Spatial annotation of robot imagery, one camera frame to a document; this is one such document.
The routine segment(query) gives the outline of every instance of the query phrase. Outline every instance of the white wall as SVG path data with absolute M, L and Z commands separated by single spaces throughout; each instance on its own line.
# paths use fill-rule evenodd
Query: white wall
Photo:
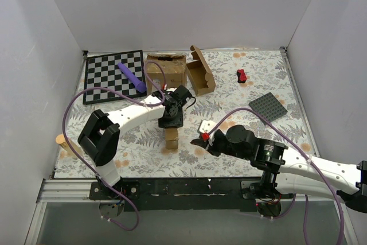
M 81 50 L 53 0 L 1 0 L 0 28 L 0 244 L 23 244 Z
M 289 45 L 322 157 L 367 160 L 367 0 L 312 0 Z M 350 211 L 360 244 L 367 215 Z
M 81 49 L 287 46 L 311 0 L 55 0 Z

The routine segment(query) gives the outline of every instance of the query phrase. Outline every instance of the table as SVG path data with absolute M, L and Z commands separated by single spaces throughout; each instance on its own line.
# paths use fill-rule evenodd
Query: table
M 184 126 L 178 130 L 177 150 L 165 148 L 165 136 L 158 122 L 140 125 L 120 137 L 115 156 L 116 167 L 122 177 L 236 177 L 261 176 L 262 171 L 253 168 L 249 161 L 220 155 L 214 157 L 204 149 L 190 144 L 198 138 L 197 129 L 202 120 L 218 122 L 226 113 L 247 107 L 248 103 L 272 92 L 287 109 L 287 115 L 273 122 L 306 153 L 315 154 L 307 135 L 300 106 L 291 85 L 286 64 L 279 50 L 205 50 L 202 51 L 216 81 L 214 92 L 197 97 L 197 103 L 184 112 Z M 192 61 L 190 52 L 187 61 Z M 237 82 L 237 69 L 245 69 L 248 80 Z M 82 70 L 79 87 L 84 86 Z M 193 95 L 191 83 L 187 88 Z M 67 134 L 76 142 L 91 112 L 101 109 L 109 112 L 129 106 L 126 100 L 84 106 L 79 97 L 73 106 L 67 125 Z M 242 124 L 259 138 L 284 142 L 253 114 L 240 111 L 224 122 L 220 129 L 226 131 L 235 124 Z M 78 159 L 60 150 L 53 178 L 94 178 L 93 173 Z

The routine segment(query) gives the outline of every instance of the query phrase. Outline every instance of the black and white checkered board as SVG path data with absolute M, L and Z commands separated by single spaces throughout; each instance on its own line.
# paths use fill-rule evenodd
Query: black and white checkered board
M 84 89 L 102 86 L 121 92 L 130 98 L 146 96 L 146 92 L 136 91 L 134 85 L 117 66 L 118 63 L 124 64 L 139 80 L 145 83 L 143 51 L 140 50 L 87 58 Z M 110 92 L 92 90 L 84 94 L 83 104 L 104 103 L 121 99 Z

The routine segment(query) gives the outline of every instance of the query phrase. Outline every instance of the cardboard box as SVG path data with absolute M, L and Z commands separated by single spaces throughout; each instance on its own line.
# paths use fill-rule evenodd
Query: cardboard box
M 186 86 L 186 56 L 185 54 L 179 53 L 151 53 L 147 55 L 145 62 L 147 61 L 155 61 L 162 68 L 166 75 L 166 84 L 167 88 L 176 88 L 181 84 Z M 155 64 L 148 64 L 147 66 L 147 74 L 154 80 L 155 83 L 158 83 L 160 87 L 163 86 L 163 75 L 161 74 L 161 70 L 159 70 L 158 66 Z M 147 81 L 147 93 L 151 94 L 155 91 L 155 88 L 152 89 L 152 84 Z
M 166 148 L 177 149 L 178 148 L 178 130 L 177 129 L 166 129 Z
M 192 45 L 193 62 L 187 64 L 188 75 L 197 96 L 211 93 L 216 88 L 212 70 L 210 70 L 199 48 Z

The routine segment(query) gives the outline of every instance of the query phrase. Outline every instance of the tabletop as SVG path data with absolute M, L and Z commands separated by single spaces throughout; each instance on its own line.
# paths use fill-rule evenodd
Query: tabletop
M 248 107 L 250 101 L 268 92 L 272 92 L 288 111 L 285 116 L 275 120 L 273 125 L 306 153 L 311 153 L 311 140 L 306 134 L 306 126 L 280 51 L 206 50 L 202 54 L 213 72 L 216 89 L 212 93 L 198 96 L 196 104 L 184 112 L 183 127 L 178 129 L 178 149 L 165 148 L 165 135 L 163 129 L 158 128 L 157 120 L 146 122 L 119 139 L 114 160 L 122 177 L 261 176 L 262 171 L 253 168 L 249 161 L 224 154 L 212 156 L 204 149 L 191 145 L 190 141 L 198 138 L 197 129 L 202 120 L 218 122 L 231 110 Z M 186 53 L 186 59 L 188 63 L 192 61 L 190 52 Z M 245 70 L 248 78 L 246 83 L 237 82 L 238 69 Z M 82 73 L 77 93 L 83 87 Z M 187 88 L 195 96 L 189 80 Z M 75 142 L 94 110 L 109 112 L 131 105 L 127 100 L 118 100 L 85 106 L 82 101 L 82 97 L 76 100 L 67 124 L 67 135 Z M 246 111 L 234 113 L 220 129 L 225 132 L 237 124 L 244 125 L 259 138 L 287 144 L 282 137 Z M 86 154 L 84 156 L 91 163 L 89 157 Z M 60 149 L 53 178 L 94 178 L 94 175 L 80 160 Z

